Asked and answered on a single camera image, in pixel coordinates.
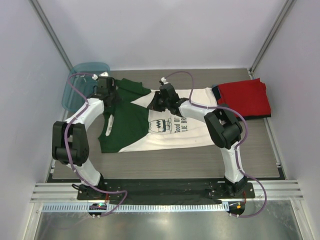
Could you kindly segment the white and green t-shirt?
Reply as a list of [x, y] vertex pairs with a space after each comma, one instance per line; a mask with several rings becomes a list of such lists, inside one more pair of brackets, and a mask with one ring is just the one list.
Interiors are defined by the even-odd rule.
[[150, 110], [155, 91], [143, 87], [141, 82], [123, 78], [116, 80], [121, 100], [107, 108], [104, 126], [98, 138], [103, 154], [183, 149], [212, 146], [204, 122], [179, 117], [169, 110]]

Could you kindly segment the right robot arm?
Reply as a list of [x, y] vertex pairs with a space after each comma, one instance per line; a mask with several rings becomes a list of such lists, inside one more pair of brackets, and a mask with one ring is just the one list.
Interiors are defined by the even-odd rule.
[[248, 180], [240, 155], [243, 128], [236, 117], [236, 111], [227, 105], [206, 106], [190, 98], [179, 97], [170, 83], [163, 84], [155, 92], [147, 108], [157, 112], [169, 110], [178, 117], [205, 123], [211, 140], [222, 154], [226, 194], [236, 198], [243, 193]]

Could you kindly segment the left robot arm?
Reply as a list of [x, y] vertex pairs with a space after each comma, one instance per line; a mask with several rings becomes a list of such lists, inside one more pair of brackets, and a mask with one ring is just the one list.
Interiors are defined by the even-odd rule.
[[107, 72], [99, 75], [88, 74], [97, 82], [97, 87], [91, 97], [86, 97], [72, 83], [70, 87], [84, 99], [84, 104], [75, 114], [65, 121], [56, 121], [52, 127], [52, 158], [67, 165], [89, 188], [89, 194], [100, 200], [107, 192], [103, 175], [95, 169], [90, 161], [90, 147], [87, 130], [106, 108], [117, 103], [120, 98], [117, 93], [115, 79]]

